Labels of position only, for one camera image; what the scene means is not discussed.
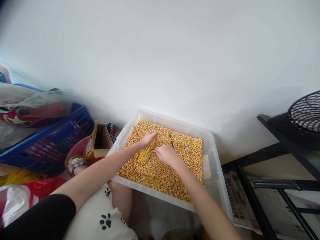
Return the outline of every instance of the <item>clear plastic bin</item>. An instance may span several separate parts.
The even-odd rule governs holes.
[[[194,126],[170,117],[166,117],[157,113],[139,109],[136,116],[128,124],[124,126],[123,130],[120,132],[116,142],[113,144],[107,156],[115,152],[118,152],[120,149],[122,149],[126,145],[126,142],[129,136],[131,135],[133,128],[136,126],[136,124],[140,120],[153,122],[155,124],[169,128],[179,133],[187,134],[194,138],[203,139],[203,155],[208,156],[208,162],[209,162],[209,164],[204,163],[204,175],[209,176],[207,177],[207,179],[203,179],[204,185],[206,189],[210,192],[210,194],[214,197],[214,199],[217,201],[217,203],[222,207],[222,209],[225,211],[228,217],[231,220],[233,220],[227,188],[225,185],[224,176],[222,173],[221,164],[220,164],[216,144],[214,141],[213,133],[211,131],[203,128],[199,128],[197,126]],[[151,189],[141,184],[138,184],[136,182],[130,181],[126,178],[115,175],[112,178],[112,180],[120,184],[123,184],[125,186],[136,189],[140,192],[149,194],[153,197],[159,198],[163,201],[172,203],[179,207],[195,212],[195,207],[193,204],[187,203],[185,201],[169,196],[162,192],[158,192],[154,189]]]

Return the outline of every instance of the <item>red plastic bag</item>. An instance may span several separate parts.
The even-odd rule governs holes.
[[[55,177],[23,185],[11,184],[0,187],[0,230],[65,182],[66,180]]]
[[[54,190],[63,185],[65,182],[67,182],[67,180],[55,177],[43,179],[37,182],[27,183],[24,185],[30,189],[33,195],[39,198],[39,201],[41,201],[43,198],[49,196]]]

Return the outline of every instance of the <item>blue plastic basket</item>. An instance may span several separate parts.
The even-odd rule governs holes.
[[[2,153],[0,162],[57,176],[65,170],[64,160],[70,149],[90,135],[93,128],[86,107],[73,103],[67,117]]]

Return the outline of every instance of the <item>hand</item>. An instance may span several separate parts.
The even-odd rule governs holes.
[[[169,167],[172,167],[173,170],[176,170],[179,165],[185,164],[171,145],[165,144],[161,145],[160,147],[155,147],[154,152],[157,154],[161,162],[167,164]]]
[[[160,132],[154,131],[153,133],[148,132],[140,141],[139,144],[141,145],[141,149],[145,149],[151,142],[152,140],[155,138],[155,136],[157,136],[158,134],[160,134]]]

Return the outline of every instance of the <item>person's right hand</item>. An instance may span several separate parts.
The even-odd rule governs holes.
[[[171,145],[161,145],[160,147],[155,147],[154,152],[157,154],[161,162],[167,164],[175,170],[178,165],[184,164],[184,161],[176,153]]]

